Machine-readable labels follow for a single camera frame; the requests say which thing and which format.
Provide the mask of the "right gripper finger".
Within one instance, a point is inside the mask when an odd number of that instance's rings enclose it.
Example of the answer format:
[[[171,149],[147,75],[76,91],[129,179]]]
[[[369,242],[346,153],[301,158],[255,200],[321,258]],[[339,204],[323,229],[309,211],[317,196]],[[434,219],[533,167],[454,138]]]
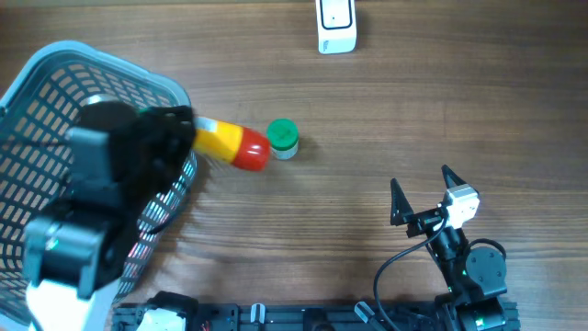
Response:
[[[447,187],[447,193],[451,194],[478,194],[472,185],[459,177],[448,165],[441,167],[443,179]]]
[[[393,178],[390,182],[391,211],[390,224],[401,226],[411,221],[413,209],[405,197],[399,181]]]

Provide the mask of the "red sauce bottle yellow label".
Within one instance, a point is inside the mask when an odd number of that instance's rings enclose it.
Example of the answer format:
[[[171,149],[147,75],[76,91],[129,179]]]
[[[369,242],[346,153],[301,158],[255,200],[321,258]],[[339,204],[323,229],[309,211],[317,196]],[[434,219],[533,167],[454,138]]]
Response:
[[[269,160],[270,142],[264,134],[234,123],[206,117],[196,119],[193,149],[247,171],[262,171]]]

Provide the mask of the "green lid jar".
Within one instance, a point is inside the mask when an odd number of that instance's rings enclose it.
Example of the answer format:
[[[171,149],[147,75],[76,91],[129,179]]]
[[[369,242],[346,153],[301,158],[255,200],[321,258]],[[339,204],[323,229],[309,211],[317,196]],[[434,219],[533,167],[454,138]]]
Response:
[[[270,141],[272,154],[278,160],[288,160],[299,150],[299,130],[290,119],[273,120],[267,127],[266,136]]]

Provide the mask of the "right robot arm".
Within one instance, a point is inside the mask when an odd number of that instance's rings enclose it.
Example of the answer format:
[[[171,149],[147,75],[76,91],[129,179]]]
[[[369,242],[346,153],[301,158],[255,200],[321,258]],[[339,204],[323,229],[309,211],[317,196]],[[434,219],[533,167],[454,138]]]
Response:
[[[486,238],[468,240],[463,225],[480,206],[480,194],[448,165],[442,166],[446,192],[433,209],[415,212],[397,179],[390,181],[390,223],[406,226],[407,236],[424,235],[427,249],[446,282],[448,294],[435,300],[447,330],[505,330],[508,315],[500,296],[507,293],[506,251]]]

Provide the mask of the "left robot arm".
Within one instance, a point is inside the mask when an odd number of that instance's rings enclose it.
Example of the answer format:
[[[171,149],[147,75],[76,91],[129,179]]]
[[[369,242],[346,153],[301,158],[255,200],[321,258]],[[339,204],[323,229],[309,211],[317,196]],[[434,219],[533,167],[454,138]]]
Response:
[[[91,98],[67,130],[73,161],[63,191],[25,227],[33,330],[100,330],[138,220],[180,178],[196,138],[189,106],[139,109]]]

